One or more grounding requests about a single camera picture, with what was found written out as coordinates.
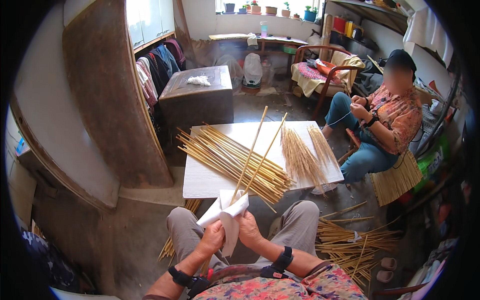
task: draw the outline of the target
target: floral shirt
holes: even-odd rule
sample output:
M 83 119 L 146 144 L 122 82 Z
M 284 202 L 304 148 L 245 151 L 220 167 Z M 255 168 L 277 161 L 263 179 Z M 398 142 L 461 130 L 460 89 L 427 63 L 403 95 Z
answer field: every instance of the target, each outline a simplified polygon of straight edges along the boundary
M 370 112 L 376 115 L 380 123 L 393 133 L 396 151 L 385 147 L 370 131 L 370 128 L 365 127 L 365 120 L 361 121 L 361 128 L 388 153 L 404 153 L 421 125 L 421 102 L 415 86 L 403 95 L 393 95 L 387 90 L 385 84 L 382 84 L 371 96 Z
M 328 264 L 300 283 L 292 279 L 256 277 L 216 285 L 194 300 L 220 299 L 367 299 L 337 264 Z

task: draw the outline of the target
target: wooden chest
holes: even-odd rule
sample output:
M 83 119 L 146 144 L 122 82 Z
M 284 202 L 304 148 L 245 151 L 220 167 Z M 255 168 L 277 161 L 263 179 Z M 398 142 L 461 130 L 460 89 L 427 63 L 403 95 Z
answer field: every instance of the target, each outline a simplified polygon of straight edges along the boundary
M 207 76 L 210 86 L 188 84 L 189 77 Z M 176 72 L 158 99 L 172 136 L 177 127 L 190 133 L 190 127 L 233 123 L 233 95 L 227 66 Z

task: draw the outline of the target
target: white table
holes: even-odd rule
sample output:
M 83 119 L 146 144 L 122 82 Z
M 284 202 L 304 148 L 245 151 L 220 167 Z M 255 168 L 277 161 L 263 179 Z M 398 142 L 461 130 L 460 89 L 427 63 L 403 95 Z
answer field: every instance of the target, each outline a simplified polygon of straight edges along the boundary
M 262 124 L 260 134 L 258 135 L 257 143 L 253 149 L 259 155 L 263 156 L 268 146 L 270 145 L 275 132 L 280 126 L 281 122 L 265 122 Z M 315 121 L 288 121 L 285 122 L 286 126 L 295 129 L 300 138 L 305 142 L 310 151 L 316 156 L 315 149 L 313 147 L 312 140 L 307 131 L 309 125 L 317 126 Z M 259 122 L 252 123 L 234 123 L 234 124 L 219 124 L 212 125 L 217 130 L 244 145 L 247 148 L 251 148 L 255 134 L 257 133 Z M 197 129 L 203 126 L 194 126 L 193 129 Z M 285 158 L 282 155 L 282 146 L 280 144 L 280 135 L 278 133 L 272 148 L 268 152 L 267 158 L 274 163 L 285 168 Z M 325 177 L 327 178 L 325 183 L 335 183 L 343 180 L 343 175 L 332 163 L 327 168 Z M 299 180 L 293 178 L 297 183 L 290 187 L 292 190 L 313 188 L 314 184 L 311 180 Z M 187 155 L 187 161 L 185 163 L 185 176 L 183 181 L 183 197 L 185 199 L 205 199 L 205 198 L 217 198 L 220 190 L 234 190 L 237 186 L 237 182 L 231 179 L 225 178 L 222 174 L 212 170 L 211 168 L 203 165 L 195 158 Z M 249 195 L 255 195 L 254 192 L 249 191 Z

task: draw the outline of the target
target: black hair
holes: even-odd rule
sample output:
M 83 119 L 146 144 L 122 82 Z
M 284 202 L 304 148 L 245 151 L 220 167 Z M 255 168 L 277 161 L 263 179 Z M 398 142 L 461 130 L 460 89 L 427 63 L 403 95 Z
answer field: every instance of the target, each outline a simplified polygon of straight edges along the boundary
M 388 57 L 388 60 L 385 64 L 386 68 L 394 68 L 394 69 L 404 69 L 404 70 L 412 70 L 412 82 L 415 81 L 415 71 L 417 70 L 417 66 L 413 61 L 412 57 L 402 49 L 393 50 Z

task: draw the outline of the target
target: teal pants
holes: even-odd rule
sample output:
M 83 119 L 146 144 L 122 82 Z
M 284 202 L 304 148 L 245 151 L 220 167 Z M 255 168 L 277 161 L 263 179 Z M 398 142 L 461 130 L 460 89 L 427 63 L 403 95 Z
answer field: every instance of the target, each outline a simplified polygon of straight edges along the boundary
M 325 117 L 327 124 L 332 124 L 350 112 L 352 103 L 349 96 L 338 92 L 333 96 L 330 109 Z M 349 129 L 355 130 L 358 119 L 352 114 L 347 115 L 343 122 Z M 358 134 L 361 144 L 357 152 L 352 154 L 340 167 L 344 181 L 341 183 L 353 183 L 360 181 L 367 173 L 386 171 L 398 160 L 398 155 L 388 153 L 376 141 L 367 136 L 363 131 Z

